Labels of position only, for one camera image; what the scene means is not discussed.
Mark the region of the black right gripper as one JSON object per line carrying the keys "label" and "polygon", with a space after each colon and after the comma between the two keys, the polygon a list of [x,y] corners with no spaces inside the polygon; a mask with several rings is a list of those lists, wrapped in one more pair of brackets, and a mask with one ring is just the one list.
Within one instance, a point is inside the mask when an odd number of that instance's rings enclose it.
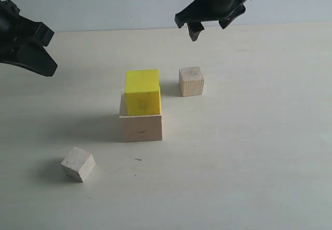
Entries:
{"label": "black right gripper", "polygon": [[227,28],[232,21],[245,13],[246,8],[243,5],[247,0],[198,0],[192,2],[182,11],[175,14],[174,21],[178,28],[182,28],[185,24],[188,27],[190,39],[195,42],[198,40],[199,34],[204,30],[202,21],[206,14],[205,11],[217,15],[231,14],[220,19],[219,25],[222,29]]}

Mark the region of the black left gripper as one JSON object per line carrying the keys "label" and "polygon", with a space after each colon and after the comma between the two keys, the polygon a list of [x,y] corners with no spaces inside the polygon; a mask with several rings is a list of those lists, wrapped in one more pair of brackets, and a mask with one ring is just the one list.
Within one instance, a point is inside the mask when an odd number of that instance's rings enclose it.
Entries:
{"label": "black left gripper", "polygon": [[14,2],[1,1],[1,63],[52,77],[58,65],[45,48],[53,36],[54,31],[43,22],[21,16]]}

